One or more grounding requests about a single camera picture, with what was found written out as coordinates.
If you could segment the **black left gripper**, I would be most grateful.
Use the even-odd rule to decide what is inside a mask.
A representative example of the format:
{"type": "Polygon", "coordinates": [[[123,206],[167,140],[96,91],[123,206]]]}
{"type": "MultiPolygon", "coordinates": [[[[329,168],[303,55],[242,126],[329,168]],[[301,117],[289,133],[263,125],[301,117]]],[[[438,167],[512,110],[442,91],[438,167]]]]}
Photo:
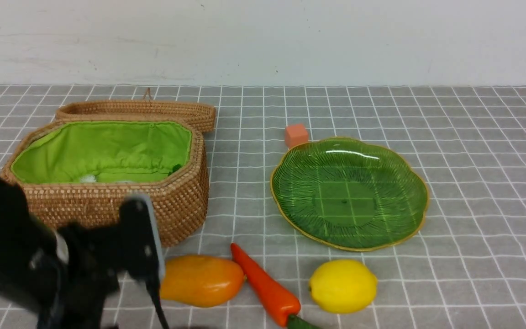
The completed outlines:
{"type": "Polygon", "coordinates": [[[37,269],[49,271],[52,296],[38,311],[39,329],[102,329],[104,304],[119,290],[125,269],[121,223],[87,228],[69,223],[54,230],[37,227],[47,239],[37,269]]]}

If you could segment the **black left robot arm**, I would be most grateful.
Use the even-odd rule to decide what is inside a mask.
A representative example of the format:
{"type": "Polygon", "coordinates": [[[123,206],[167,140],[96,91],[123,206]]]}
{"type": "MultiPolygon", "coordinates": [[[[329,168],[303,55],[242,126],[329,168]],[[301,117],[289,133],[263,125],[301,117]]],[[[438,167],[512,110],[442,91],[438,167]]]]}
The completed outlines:
{"type": "Polygon", "coordinates": [[[0,179],[0,297],[37,316],[38,329],[101,329],[105,300],[119,283],[69,223],[46,226],[20,185],[0,179]]]}

